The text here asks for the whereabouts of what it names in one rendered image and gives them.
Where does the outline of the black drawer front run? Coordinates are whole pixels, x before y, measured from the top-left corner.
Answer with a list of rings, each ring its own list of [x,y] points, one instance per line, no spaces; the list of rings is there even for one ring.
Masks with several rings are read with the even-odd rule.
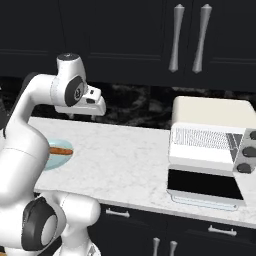
[[[105,210],[130,213],[130,218],[107,215]],[[113,231],[117,234],[151,233],[152,235],[163,236],[166,233],[167,223],[164,214],[143,211],[114,205],[101,205],[101,215],[98,221],[99,226],[104,230]]]
[[[167,216],[167,233],[166,242],[176,236],[192,236],[218,241],[236,242],[239,244],[256,246],[256,230],[233,225],[195,220],[177,216]],[[232,237],[225,234],[208,232],[209,226],[222,230],[234,229],[237,231],[237,236]]]

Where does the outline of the glass toaster oven door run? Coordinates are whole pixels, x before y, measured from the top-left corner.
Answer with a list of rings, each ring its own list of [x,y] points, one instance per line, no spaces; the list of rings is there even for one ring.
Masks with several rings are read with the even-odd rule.
[[[173,196],[245,206],[233,176],[168,170],[167,192]]]

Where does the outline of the cream toaster oven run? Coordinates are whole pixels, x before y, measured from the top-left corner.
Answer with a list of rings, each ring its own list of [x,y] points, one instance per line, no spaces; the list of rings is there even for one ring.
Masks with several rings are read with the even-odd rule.
[[[169,163],[172,169],[232,176],[247,163],[256,171],[256,157],[242,150],[256,148],[256,111],[246,100],[178,96],[172,107]]]

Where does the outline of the brown kebab skewer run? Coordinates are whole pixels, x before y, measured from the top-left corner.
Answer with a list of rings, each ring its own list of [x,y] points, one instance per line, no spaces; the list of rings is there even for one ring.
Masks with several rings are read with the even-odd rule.
[[[50,154],[54,154],[54,155],[72,155],[73,150],[72,149],[66,149],[66,148],[50,147]]]

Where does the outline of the black wall cupboard door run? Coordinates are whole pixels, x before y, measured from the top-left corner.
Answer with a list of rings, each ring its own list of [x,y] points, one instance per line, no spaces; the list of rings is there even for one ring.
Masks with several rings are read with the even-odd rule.
[[[185,7],[178,70],[169,62],[174,7]],[[171,86],[183,78],[193,0],[59,0],[66,50],[89,82]]]
[[[55,74],[64,49],[58,0],[0,0],[0,76]]]
[[[200,10],[212,7],[204,42],[202,71],[192,71]],[[256,92],[256,0],[194,0],[186,63],[195,88]]]

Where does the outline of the light blue plate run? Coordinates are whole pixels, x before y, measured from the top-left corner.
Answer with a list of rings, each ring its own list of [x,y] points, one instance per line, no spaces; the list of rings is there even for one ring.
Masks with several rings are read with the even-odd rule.
[[[74,153],[73,146],[70,142],[62,139],[50,139],[49,140],[50,147],[57,147],[57,148],[66,148],[66,149],[72,149]],[[47,160],[47,163],[44,167],[45,171],[52,170],[55,168],[58,168],[65,163],[67,163],[71,158],[72,155],[54,155],[49,154],[49,158]]]

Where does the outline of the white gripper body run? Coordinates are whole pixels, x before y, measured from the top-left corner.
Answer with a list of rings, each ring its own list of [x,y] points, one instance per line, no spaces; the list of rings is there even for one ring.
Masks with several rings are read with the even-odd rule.
[[[65,114],[104,116],[106,113],[106,104],[103,97],[100,97],[95,103],[88,103],[86,98],[82,98],[72,107],[56,106],[55,110],[58,113]]]

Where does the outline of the black base cupboard door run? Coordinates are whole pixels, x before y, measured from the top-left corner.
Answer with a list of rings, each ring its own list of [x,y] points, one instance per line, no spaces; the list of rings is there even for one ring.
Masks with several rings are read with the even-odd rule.
[[[102,227],[89,229],[92,241],[97,245],[101,256],[153,256],[153,238],[160,239],[158,256],[164,255],[164,237],[151,233],[117,234]]]
[[[256,256],[256,246],[192,236],[170,238],[167,241],[167,256],[170,252],[170,241],[178,243],[175,256]]]

